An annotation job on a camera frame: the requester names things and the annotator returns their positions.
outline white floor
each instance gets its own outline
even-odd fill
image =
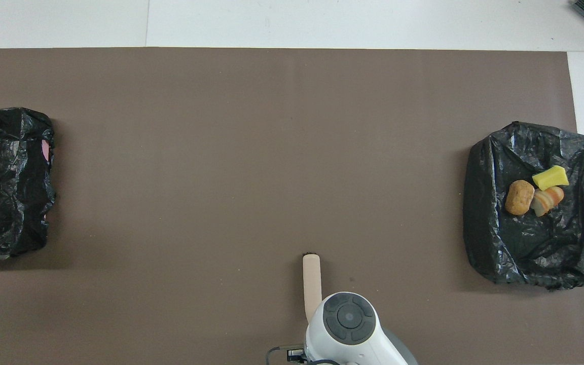
[[[568,0],[0,0],[0,48],[568,51],[584,134],[584,19]]]

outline black cable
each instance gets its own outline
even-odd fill
[[[271,349],[269,349],[269,351],[267,351],[267,353],[265,354],[265,365],[269,365],[269,355],[272,355],[272,353],[274,351],[280,350],[280,349],[281,349],[280,346],[276,346],[276,347],[272,347]]]
[[[308,363],[308,365],[319,365],[320,363],[331,363],[331,365],[339,365],[337,361],[333,360],[315,360]]]

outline gray button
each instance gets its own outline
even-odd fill
[[[373,328],[375,328],[375,322],[371,320],[365,321],[358,330],[354,330],[350,334],[350,338],[353,342],[357,342],[363,339],[367,339],[373,334]]]
[[[362,310],[359,305],[348,303],[339,309],[337,319],[342,326],[352,330],[362,323]]]
[[[362,312],[366,317],[373,317],[373,307],[366,301],[366,299],[360,296],[353,296],[353,303],[359,305],[362,308]]]
[[[331,296],[331,298],[326,301],[326,304],[324,305],[324,309],[326,309],[328,312],[334,312],[339,308],[340,305],[348,303],[349,298],[350,298],[350,295],[346,294],[346,293],[341,293],[341,294],[337,294],[335,296]]]
[[[326,317],[326,325],[333,335],[342,340],[346,339],[346,329],[339,325],[339,322],[337,322],[334,316]]]

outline yellow sponge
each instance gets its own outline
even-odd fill
[[[557,185],[569,185],[565,168],[558,165],[554,165],[547,171],[535,174],[533,176],[533,182],[542,191],[545,191],[550,187],[556,187]]]

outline pink object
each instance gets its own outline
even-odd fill
[[[42,139],[42,153],[44,154],[44,159],[49,162],[49,143]]]

